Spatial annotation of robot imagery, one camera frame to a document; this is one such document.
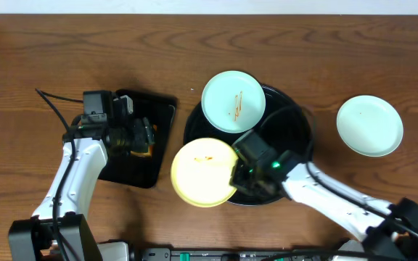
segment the cable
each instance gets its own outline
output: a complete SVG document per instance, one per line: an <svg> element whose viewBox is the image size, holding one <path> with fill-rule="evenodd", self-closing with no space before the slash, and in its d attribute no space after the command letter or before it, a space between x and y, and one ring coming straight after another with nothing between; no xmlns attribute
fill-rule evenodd
<svg viewBox="0 0 418 261"><path fill-rule="evenodd" d="M316 183L318 183L319 185L323 186L325 189L327 189L328 191L332 192L333 194L339 196L340 198L349 201L350 203L362 208L363 210L370 212L374 215L377 215L381 218L384 218L385 220L391 222L393 225L397 226L398 228L402 229L403 231L407 231L409 234L411 234L412 236L415 236L418 238L418 230L413 229L413 228L408 228L407 226L405 226L402 222L394 220L390 217L388 217L385 213L381 213L380 211L376 210L373 207L370 207L367 204L362 204L342 193L340 193L339 191L334 190L332 187L328 186L326 183L324 183L316 174L314 174L310 167L309 167L309 160L308 159L312 159L312 147L314 145L314 140L315 140L315 136L316 136L316 120L314 115L312 114L312 112L310 112L308 109L306 108L302 108L303 111L306 111L310 116L312 116L313 118L313 129L311 131L311 140L309 141L309 145L306 149L306 153L304 155L304 161L306 162L306 170L308 171L309 175L314 179L314 181Z"/></svg>
<svg viewBox="0 0 418 261"><path fill-rule="evenodd" d="M40 91L42 94L44 94L44 96L48 96L48 97L52 97L52 98L55 98L55 99L60 99L60 100L63 100L63 101L67 101L67 102L78 102L78 103L83 103L83 101L82 100L77 100L77 99L71 99L71 98L65 98L65 97L62 97L62 96L58 96L58 95L54 95L54 94L48 94L47 92L44 92L44 91Z"/></svg>
<svg viewBox="0 0 418 261"><path fill-rule="evenodd" d="M261 261L275 261L281 258L288 258L288 257L300 257L300 256L307 256L307 257L334 257L334 256L341 256L341 257L360 257L360 258L367 258L368 260L377 260L377 261L401 261L400 259L392 258L392 257L385 257L379 256L375 254L369 254L365 252L354 252L354 251L341 251L341 250L303 250L303 251L294 251L286 254L276 254L271 257L267 257L262 259Z"/></svg>
<svg viewBox="0 0 418 261"><path fill-rule="evenodd" d="M51 107L51 109L56 113L58 118L61 120L62 124L65 127L65 130L67 131L67 134L70 134L69 125L65 121L64 117L61 115L59 110L48 100L46 97L46 94L43 91L40 91L38 89L35 89L35 91L43 98L43 100ZM67 180L67 177L69 175L70 169L73 166L73 163L75 162L76 157L76 149L75 149L75 142L73 140L73 137L70 135L70 143L72 144L72 154L70 155L70 161L67 167L65 168L64 175L62 175L61 181L59 182L59 185L56 190L56 194L53 198L53 207L52 207L52 225L53 225L53 237L57 241L57 245L59 246L62 258L65 261L69 261L69 257L67 255L67 252L65 251L62 236L60 235L59 226L57 224L57 212L59 208L59 197L62 192L62 188L64 187L64 183Z"/></svg>

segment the black tray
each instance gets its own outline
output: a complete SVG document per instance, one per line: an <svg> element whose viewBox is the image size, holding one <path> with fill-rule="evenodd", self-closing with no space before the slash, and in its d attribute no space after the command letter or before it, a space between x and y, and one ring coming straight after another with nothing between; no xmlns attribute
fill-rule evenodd
<svg viewBox="0 0 418 261"><path fill-rule="evenodd" d="M152 94L119 90L117 95L128 95L134 101L135 117L147 117L157 126L152 157L121 156L110 157L99 174L99 179L112 181L143 189L153 187L159 176L165 147L176 111L176 100Z"/></svg>
<svg viewBox="0 0 418 261"><path fill-rule="evenodd" d="M266 110L259 123L254 126L254 131L278 152L291 149L298 154L304 154L308 142L310 140L310 128L307 119L300 111L297 104L286 94L276 90L273 87L262 85L264 94L266 95ZM264 120L273 112L277 112L284 107L292 109L285 110L281 114L269 119L262 128ZM192 111L187 120L184 132L184 145L197 138L217 138L232 145L243 133L224 133L213 127L202 112L201 103L199 103ZM281 199L283 195L280 193L263 198L248 196L237 191L228 200L234 204L245 206L255 206L275 202Z"/></svg>

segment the white wall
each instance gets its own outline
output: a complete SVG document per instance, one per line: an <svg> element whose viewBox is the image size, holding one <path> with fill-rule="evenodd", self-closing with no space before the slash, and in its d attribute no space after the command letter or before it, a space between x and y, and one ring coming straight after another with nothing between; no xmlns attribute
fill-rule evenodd
<svg viewBox="0 0 418 261"><path fill-rule="evenodd" d="M418 0L0 0L0 13L418 15Z"/></svg>

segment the white plate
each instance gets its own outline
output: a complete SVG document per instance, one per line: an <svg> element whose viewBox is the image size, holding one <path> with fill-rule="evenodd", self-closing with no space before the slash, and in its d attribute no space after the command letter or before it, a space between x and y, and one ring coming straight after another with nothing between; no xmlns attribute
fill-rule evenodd
<svg viewBox="0 0 418 261"><path fill-rule="evenodd" d="M403 122L398 112L375 96L347 100L338 111L337 128L346 145L370 157L393 152L403 139Z"/></svg>
<svg viewBox="0 0 418 261"><path fill-rule="evenodd" d="M209 80L202 92L202 112L209 123L227 133L250 130L261 120L266 96L252 76L222 72Z"/></svg>

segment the wood grain surface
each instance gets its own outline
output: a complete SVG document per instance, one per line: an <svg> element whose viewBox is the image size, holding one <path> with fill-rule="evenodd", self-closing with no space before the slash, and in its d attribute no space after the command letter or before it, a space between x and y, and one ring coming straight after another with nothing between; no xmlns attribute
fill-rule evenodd
<svg viewBox="0 0 418 261"><path fill-rule="evenodd" d="M418 202L418 17L0 15L0 260L11 258L12 221L41 203L62 155L63 127L34 88L77 99L129 88L179 100L156 187L98 181L88 220L97 241L287 249L349 236L286 199L202 209L177 196L170 168L186 119L224 70L248 72L312 108L314 160L332 177L392 202ZM402 144L386 157L358 155L338 136L337 109L359 94L386 99L402 117ZM67 119L82 111L56 105Z"/></svg>

